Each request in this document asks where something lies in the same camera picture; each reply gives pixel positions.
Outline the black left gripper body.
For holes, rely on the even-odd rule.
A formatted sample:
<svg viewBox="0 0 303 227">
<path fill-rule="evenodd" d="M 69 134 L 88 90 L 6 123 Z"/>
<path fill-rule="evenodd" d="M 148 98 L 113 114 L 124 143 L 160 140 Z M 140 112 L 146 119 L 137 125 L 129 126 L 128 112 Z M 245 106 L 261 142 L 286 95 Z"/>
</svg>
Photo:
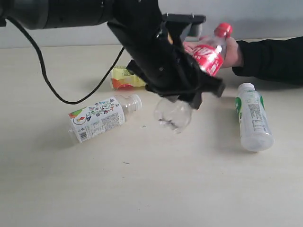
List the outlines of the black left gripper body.
<svg viewBox="0 0 303 227">
<path fill-rule="evenodd" d="M 147 78 L 159 87 L 181 83 L 177 51 L 156 0 L 108 0 L 107 26 Z"/>
</svg>

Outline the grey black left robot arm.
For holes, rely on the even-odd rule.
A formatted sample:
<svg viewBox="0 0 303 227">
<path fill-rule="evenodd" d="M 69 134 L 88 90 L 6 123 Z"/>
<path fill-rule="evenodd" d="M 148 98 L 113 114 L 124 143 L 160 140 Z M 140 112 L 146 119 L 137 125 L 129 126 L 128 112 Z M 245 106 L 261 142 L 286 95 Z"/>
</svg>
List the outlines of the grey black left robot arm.
<svg viewBox="0 0 303 227">
<path fill-rule="evenodd" d="M 3 0 L 0 25 L 11 22 L 35 48 L 41 70 L 45 63 L 28 30 L 107 24 L 132 60 L 128 69 L 146 89 L 161 97 L 176 97 L 192 108 L 203 92 L 221 97 L 222 79 L 203 72 L 185 51 L 183 40 L 203 15 L 163 14 L 156 0 Z"/>
</svg>

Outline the black sleeved forearm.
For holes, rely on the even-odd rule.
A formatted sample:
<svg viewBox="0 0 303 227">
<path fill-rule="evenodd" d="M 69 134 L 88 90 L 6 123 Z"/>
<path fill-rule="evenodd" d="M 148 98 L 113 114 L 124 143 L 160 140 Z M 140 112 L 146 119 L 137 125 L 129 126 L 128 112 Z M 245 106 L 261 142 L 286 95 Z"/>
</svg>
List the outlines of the black sleeved forearm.
<svg viewBox="0 0 303 227">
<path fill-rule="evenodd" d="M 235 75 L 293 85 L 303 84 L 302 37 L 237 43 L 243 65 L 232 68 Z"/>
</svg>

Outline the person's open bare hand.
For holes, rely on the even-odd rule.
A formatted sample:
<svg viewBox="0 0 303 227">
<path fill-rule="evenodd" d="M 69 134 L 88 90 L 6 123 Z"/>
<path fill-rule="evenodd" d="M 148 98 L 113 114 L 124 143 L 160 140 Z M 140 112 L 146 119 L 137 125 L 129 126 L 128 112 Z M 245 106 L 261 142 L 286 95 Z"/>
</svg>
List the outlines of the person's open bare hand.
<svg viewBox="0 0 303 227">
<path fill-rule="evenodd" d="M 232 37 L 226 39 L 226 56 L 221 68 L 243 67 L 244 59 L 240 46 Z"/>
</svg>

